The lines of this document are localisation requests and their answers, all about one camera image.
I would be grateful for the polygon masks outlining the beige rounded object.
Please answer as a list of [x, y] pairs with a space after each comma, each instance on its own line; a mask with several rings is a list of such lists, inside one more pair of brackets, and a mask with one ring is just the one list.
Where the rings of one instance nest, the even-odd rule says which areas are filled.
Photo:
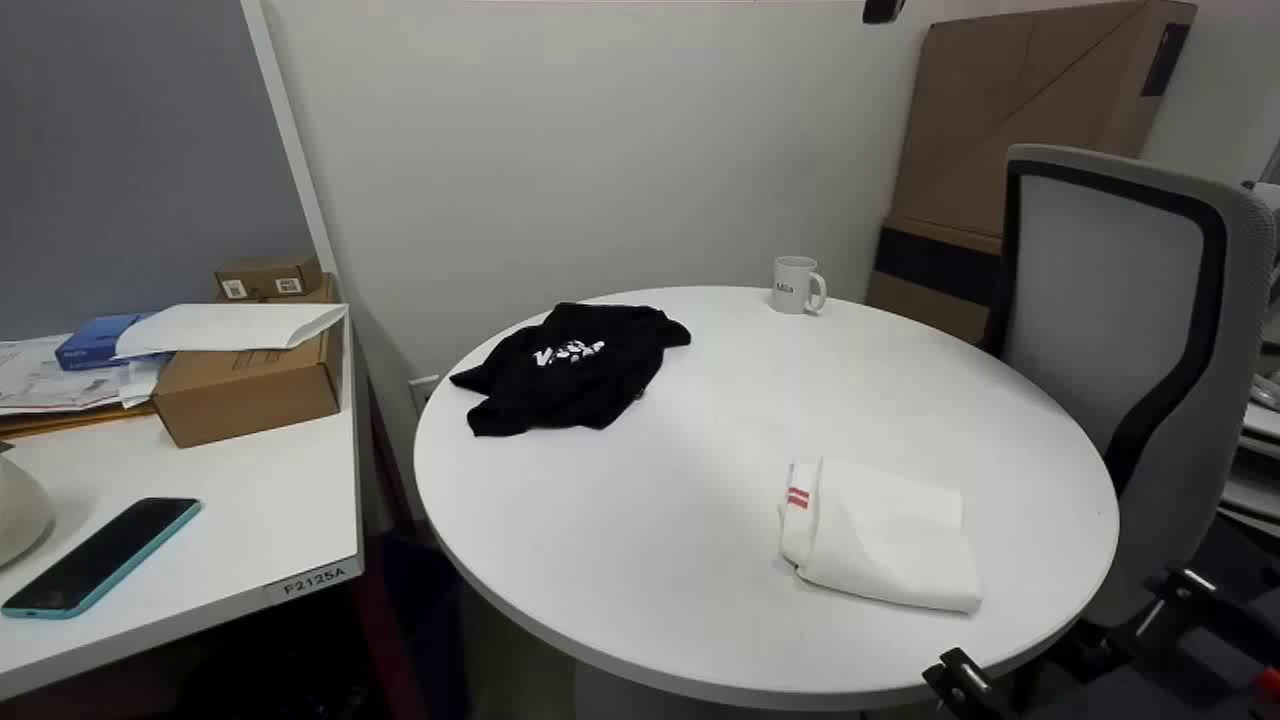
[[54, 499], [38, 474], [0, 454], [0, 567], [14, 567], [48, 539], [58, 523]]

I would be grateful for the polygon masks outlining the black table clamp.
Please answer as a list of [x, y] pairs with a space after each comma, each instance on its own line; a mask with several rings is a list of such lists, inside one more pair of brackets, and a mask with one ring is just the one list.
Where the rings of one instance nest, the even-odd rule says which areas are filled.
[[923, 684], [958, 720], [1006, 720], [987, 676], [966, 646], [950, 646], [923, 666]]

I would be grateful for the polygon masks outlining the grey office chair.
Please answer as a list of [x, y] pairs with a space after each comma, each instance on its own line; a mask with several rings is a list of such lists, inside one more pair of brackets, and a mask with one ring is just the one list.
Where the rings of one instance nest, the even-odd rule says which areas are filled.
[[1237, 454], [1278, 264], [1278, 211], [1241, 183], [1131, 154], [1018, 144], [984, 347], [1103, 454], [1121, 535], [1088, 623], [1152, 609], [1197, 557]]

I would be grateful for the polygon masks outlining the stack of white papers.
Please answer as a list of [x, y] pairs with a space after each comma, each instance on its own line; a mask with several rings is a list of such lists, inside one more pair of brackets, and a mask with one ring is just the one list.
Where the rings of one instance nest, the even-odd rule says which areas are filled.
[[115, 369], [64, 371], [58, 363], [58, 347], [60, 335], [0, 340], [0, 417], [142, 408], [155, 393], [155, 359], [126, 359]]

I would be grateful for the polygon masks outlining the white envelope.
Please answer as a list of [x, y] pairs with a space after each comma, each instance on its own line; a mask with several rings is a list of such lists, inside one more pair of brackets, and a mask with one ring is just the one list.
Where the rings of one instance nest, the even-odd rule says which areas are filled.
[[342, 304], [171, 304], [138, 318], [115, 355], [166, 351], [282, 351], [343, 318]]

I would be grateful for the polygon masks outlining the blue small box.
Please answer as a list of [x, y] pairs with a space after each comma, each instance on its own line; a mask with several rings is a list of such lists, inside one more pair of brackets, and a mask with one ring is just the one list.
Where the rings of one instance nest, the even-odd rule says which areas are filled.
[[115, 369], [122, 363], [115, 345], [130, 329], [132, 329], [132, 316], [93, 316], [58, 347], [58, 363], [64, 371]]

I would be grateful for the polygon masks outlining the white side desk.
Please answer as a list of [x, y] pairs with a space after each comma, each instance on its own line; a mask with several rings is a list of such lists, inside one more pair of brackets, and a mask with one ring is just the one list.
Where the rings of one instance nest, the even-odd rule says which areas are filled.
[[176, 449], [155, 417], [15, 435], [8, 460], [43, 485], [58, 528], [0, 571], [0, 599], [144, 496], [199, 512], [73, 620], [0, 614], [0, 701], [189, 640], [364, 571], [360, 412], [342, 408], [222, 443]]

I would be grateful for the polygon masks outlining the white ceramic mug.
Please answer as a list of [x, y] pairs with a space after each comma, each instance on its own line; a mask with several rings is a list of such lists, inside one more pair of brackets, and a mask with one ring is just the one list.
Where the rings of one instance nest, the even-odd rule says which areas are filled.
[[830, 299], [830, 280], [812, 256], [779, 256], [774, 264], [768, 304], [790, 316], [816, 316]]

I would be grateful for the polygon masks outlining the large brown cardboard sheet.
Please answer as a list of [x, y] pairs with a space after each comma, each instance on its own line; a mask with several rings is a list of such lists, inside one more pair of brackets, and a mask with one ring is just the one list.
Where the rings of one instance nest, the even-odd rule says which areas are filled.
[[931, 23], [888, 227], [996, 251], [1012, 144], [1142, 154], [1192, 18], [1192, 0], [1097, 0]]

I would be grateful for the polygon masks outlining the smartphone with blue case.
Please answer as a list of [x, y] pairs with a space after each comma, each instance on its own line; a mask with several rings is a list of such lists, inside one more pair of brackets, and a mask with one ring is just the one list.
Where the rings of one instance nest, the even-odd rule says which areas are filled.
[[110, 597], [142, 559], [176, 535], [199, 499], [144, 496], [5, 599], [15, 620], [73, 620]]

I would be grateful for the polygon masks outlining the brown cardboard box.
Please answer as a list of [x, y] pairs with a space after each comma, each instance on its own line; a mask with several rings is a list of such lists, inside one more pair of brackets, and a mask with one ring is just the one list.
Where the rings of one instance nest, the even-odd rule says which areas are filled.
[[155, 417], [180, 449], [268, 433], [342, 408], [343, 335], [290, 351], [180, 351], [155, 382]]

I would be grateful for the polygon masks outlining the white partition board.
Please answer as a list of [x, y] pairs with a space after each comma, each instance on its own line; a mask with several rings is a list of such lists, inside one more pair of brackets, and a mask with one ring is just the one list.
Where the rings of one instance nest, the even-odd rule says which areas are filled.
[[250, 0], [398, 371], [555, 299], [868, 285], [929, 13], [863, 0]]

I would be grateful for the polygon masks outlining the small cardboard box with labels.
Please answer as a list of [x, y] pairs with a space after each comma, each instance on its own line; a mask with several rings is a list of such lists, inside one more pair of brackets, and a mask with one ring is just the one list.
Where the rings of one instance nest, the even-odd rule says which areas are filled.
[[334, 299], [334, 275], [311, 260], [250, 260], [216, 271], [216, 286], [226, 299]]

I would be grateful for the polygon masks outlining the black t-shirt with print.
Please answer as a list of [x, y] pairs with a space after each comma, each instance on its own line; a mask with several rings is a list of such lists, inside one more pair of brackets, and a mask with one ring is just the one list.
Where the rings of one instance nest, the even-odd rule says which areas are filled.
[[648, 393], [665, 351], [687, 345], [692, 331], [651, 304], [555, 304], [453, 382], [480, 393], [467, 412], [475, 435], [610, 428]]

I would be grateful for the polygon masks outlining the white towel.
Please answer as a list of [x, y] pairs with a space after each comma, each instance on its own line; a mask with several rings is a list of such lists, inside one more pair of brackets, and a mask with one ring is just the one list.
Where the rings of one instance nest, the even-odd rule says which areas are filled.
[[971, 614], [984, 602], [966, 496], [852, 460], [792, 460], [779, 499], [786, 565], [830, 592]]

